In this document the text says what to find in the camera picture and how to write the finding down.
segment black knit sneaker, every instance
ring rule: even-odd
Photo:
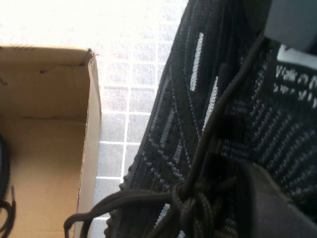
[[[154,227],[155,233],[161,231],[164,221],[159,221],[168,210],[164,224],[173,222],[167,224],[168,229],[164,229],[161,236],[183,236],[176,208],[169,207],[170,193],[174,191],[176,196],[185,181],[196,180],[201,161],[199,158],[199,163],[194,165],[193,159],[202,131],[218,95],[238,69],[230,5],[231,0],[189,1],[160,81],[148,127],[134,163],[120,186],[121,192],[106,198],[92,210],[100,213],[97,208],[107,201],[111,201],[108,205],[118,204],[117,198],[120,204],[123,200],[133,204],[110,213],[107,237],[143,237]],[[192,185],[186,184],[184,191],[191,190]],[[80,215],[68,219],[66,231],[81,219]],[[90,221],[83,226],[82,237],[86,237],[89,225]]]
[[[66,238],[114,210],[108,238],[314,237],[316,71],[291,77],[237,2],[189,2],[121,191],[69,217]]]

